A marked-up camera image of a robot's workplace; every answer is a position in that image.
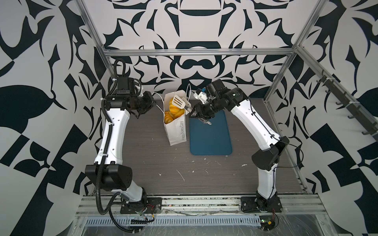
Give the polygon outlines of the fake croissant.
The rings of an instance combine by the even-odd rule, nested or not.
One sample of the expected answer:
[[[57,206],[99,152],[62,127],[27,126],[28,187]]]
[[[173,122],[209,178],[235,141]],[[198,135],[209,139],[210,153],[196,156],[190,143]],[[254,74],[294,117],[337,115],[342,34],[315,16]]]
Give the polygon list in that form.
[[[174,119],[182,116],[182,114],[183,114],[183,109],[180,109],[177,106],[173,105],[173,99],[172,98],[169,101],[169,113]]]
[[[164,124],[169,124],[174,120],[174,116],[169,111],[164,112]]]

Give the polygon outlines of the white paper gift bag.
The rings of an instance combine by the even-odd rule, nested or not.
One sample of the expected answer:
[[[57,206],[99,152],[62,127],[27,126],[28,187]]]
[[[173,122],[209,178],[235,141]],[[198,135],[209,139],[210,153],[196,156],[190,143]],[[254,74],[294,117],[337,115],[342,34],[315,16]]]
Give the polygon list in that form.
[[[169,101],[174,97],[174,95],[178,95],[179,97],[185,97],[187,99],[186,91],[178,90],[174,92],[169,92],[165,94],[163,97],[160,97],[162,101],[162,106],[159,107],[161,111],[164,113],[165,111],[169,111]],[[171,146],[177,145],[180,143],[184,143],[187,141],[187,131],[186,131],[186,114],[188,111],[183,109],[182,116],[176,118],[169,124],[164,124],[164,114],[163,114],[163,126],[166,132],[168,142]]]

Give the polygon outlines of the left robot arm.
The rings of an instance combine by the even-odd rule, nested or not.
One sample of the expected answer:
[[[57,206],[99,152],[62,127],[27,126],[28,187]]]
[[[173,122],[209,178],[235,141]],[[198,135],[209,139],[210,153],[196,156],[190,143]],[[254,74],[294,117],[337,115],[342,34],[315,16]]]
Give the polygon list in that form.
[[[131,114],[139,117],[155,104],[149,91],[142,95],[113,94],[101,100],[106,121],[103,140],[94,163],[85,168],[86,176],[95,185],[98,203],[102,190],[116,193],[130,203],[143,201],[145,191],[133,181],[132,169],[123,165],[122,149]]]

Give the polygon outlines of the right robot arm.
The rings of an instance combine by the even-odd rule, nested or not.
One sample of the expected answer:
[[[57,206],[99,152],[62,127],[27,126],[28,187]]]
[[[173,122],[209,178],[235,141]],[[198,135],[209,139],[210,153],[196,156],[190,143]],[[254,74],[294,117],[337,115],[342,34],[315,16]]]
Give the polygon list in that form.
[[[190,118],[210,124],[210,119],[222,110],[230,111],[256,140],[260,150],[252,155],[258,168],[257,202],[266,207],[277,198],[276,170],[280,156],[289,144],[287,137],[281,137],[259,115],[249,98],[239,88],[228,89],[215,84],[199,89],[194,94],[199,104],[192,106],[178,95],[173,96],[172,105],[184,109]]]

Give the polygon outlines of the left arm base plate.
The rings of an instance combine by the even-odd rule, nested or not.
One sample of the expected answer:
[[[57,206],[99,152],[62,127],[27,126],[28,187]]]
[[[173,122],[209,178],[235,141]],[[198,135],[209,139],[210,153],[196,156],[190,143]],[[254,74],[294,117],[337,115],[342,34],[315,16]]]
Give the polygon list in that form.
[[[123,202],[121,214],[146,213],[153,214],[161,211],[162,198],[147,197],[139,202]]]

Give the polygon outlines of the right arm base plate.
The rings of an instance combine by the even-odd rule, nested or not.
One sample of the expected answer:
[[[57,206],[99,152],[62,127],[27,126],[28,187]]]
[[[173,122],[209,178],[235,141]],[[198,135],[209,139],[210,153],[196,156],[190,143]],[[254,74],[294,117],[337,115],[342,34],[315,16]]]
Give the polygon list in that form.
[[[257,197],[241,197],[241,211],[244,213],[256,213],[256,212],[270,212],[280,213],[282,212],[282,204],[280,198],[275,195],[269,200],[257,196]]]

